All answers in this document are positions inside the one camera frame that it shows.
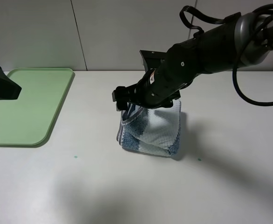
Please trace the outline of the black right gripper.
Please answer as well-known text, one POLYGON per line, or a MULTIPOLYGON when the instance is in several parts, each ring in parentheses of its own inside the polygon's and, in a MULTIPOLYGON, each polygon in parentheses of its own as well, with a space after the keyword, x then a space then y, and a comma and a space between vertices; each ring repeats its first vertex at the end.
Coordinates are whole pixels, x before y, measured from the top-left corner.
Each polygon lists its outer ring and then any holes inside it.
POLYGON ((180 99, 180 91, 177 90, 169 94, 166 93, 167 88, 163 83, 158 83, 155 86, 154 73, 155 70, 148 70, 137 84, 129 87, 116 87, 112 92, 113 102, 116 102, 116 110, 127 110, 127 102, 147 109, 171 108, 173 101, 180 99))

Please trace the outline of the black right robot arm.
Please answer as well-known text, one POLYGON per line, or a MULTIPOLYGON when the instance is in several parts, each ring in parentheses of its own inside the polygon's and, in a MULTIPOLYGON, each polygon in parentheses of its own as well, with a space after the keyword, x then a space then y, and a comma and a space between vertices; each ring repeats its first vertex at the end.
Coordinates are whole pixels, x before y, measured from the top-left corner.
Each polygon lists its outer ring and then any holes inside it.
POLYGON ((112 92, 119 111, 127 110, 130 104, 147 109, 170 108, 180 98, 179 91, 198 75, 223 71, 232 72, 234 88, 246 102, 273 106, 273 102, 258 102, 245 96, 237 81, 239 68, 259 64, 273 51, 273 4, 224 19, 186 6, 179 16, 187 28, 195 30, 193 38, 174 44, 166 52, 142 50, 145 68, 142 79, 112 92))

